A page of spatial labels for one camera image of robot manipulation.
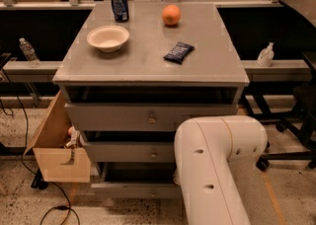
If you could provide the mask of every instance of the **water bottle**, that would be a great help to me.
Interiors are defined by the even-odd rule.
[[[20,38],[20,49],[23,52],[23,54],[27,57],[31,67],[36,68],[40,66],[40,60],[36,54],[36,51],[34,50],[32,45],[23,37]]]

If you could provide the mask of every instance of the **plastic bottle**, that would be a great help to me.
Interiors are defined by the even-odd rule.
[[[273,61],[273,58],[275,56],[274,50],[274,43],[273,42],[269,42],[268,47],[264,48],[263,50],[261,50],[258,59],[257,59],[257,63],[260,66],[263,67],[269,67]]]
[[[20,38],[20,49],[23,52],[23,54],[27,57],[31,67],[36,68],[40,66],[40,60],[36,54],[36,51],[34,50],[32,45],[23,37]]]

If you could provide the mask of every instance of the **orange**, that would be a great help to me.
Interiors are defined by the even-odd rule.
[[[175,26],[181,18],[181,11],[176,5],[168,5],[162,11],[162,21],[167,26]]]

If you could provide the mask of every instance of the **drawer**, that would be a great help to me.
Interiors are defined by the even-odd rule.
[[[173,163],[104,163],[101,181],[91,188],[107,197],[178,198],[174,171]]]
[[[175,131],[193,116],[236,114],[236,105],[67,104],[78,130]]]
[[[175,184],[101,183],[91,184],[95,193],[117,198],[180,198],[181,188]]]
[[[96,162],[175,162],[173,142],[83,142],[90,160]]]

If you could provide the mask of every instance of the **blue wrapper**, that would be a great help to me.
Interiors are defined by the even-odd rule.
[[[170,52],[164,56],[168,61],[182,64],[185,57],[195,48],[187,43],[178,42]]]

